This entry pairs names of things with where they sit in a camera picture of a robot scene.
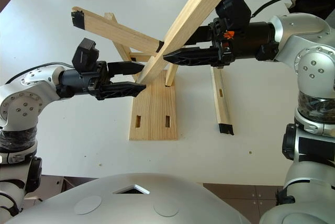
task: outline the black end cap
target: black end cap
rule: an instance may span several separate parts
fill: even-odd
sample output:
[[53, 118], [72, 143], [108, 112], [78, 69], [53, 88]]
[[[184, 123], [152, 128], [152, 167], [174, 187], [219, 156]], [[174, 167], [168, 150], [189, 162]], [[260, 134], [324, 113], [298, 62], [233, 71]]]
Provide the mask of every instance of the black end cap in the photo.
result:
[[72, 23], [74, 27], [85, 29], [84, 12], [73, 11], [71, 12], [71, 16], [72, 16]]
[[219, 124], [219, 129], [220, 129], [220, 133], [234, 135], [234, 131], [232, 129], [232, 125]]

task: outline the wooden plank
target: wooden plank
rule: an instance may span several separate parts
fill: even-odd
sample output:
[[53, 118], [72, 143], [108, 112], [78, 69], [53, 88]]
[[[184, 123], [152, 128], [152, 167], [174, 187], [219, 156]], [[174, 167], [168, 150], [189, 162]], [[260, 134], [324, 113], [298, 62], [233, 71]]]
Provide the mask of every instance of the wooden plank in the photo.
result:
[[133, 99], [130, 140], [177, 140], [175, 86], [165, 87], [165, 75]]
[[234, 135], [232, 124], [230, 121], [228, 103], [225, 96], [226, 92], [224, 80], [221, 70], [218, 68], [210, 67], [210, 72], [213, 83], [215, 111], [220, 132]]
[[178, 65], [169, 63], [169, 68], [167, 69], [166, 77], [165, 77], [165, 86], [171, 86], [174, 77], [176, 76], [176, 72], [178, 70]]
[[84, 14], [84, 29], [87, 31], [150, 55], [157, 54], [160, 45], [157, 39], [79, 7], [73, 7], [72, 12]]
[[165, 68], [163, 56], [181, 48], [221, 0], [188, 0], [165, 35], [164, 45], [145, 65], [138, 83], [149, 84]]
[[[114, 22], [117, 23], [117, 20], [116, 20], [116, 18], [115, 18], [115, 16], [114, 16], [113, 13], [110, 13], [110, 12], [105, 13], [104, 18], [106, 18], [108, 20], [111, 20], [111, 21], [114, 21]], [[114, 41], [113, 41], [113, 44], [114, 44], [117, 52], [119, 52], [122, 60], [124, 60], [124, 61], [131, 61], [131, 58], [130, 58], [130, 55], [129, 55], [131, 53], [131, 50], [130, 50], [130, 48], [128, 46], [124, 46], [124, 45], [122, 45], [120, 43], [117, 43], [117, 42], [114, 42]], [[136, 81], [138, 75], [139, 75], [139, 73], [132, 75], [132, 77], [133, 77], [133, 79], [135, 81]]]
[[130, 58], [135, 59], [136, 62], [148, 62], [151, 58], [151, 55], [143, 52], [131, 52]]

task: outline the wooden base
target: wooden base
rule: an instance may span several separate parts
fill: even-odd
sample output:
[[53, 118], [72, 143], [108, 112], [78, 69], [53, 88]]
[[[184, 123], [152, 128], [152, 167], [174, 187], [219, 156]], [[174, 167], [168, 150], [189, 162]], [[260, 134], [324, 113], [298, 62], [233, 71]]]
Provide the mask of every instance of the wooden base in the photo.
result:
[[175, 86], [166, 87], [165, 76], [133, 99], [129, 140], [177, 140]]

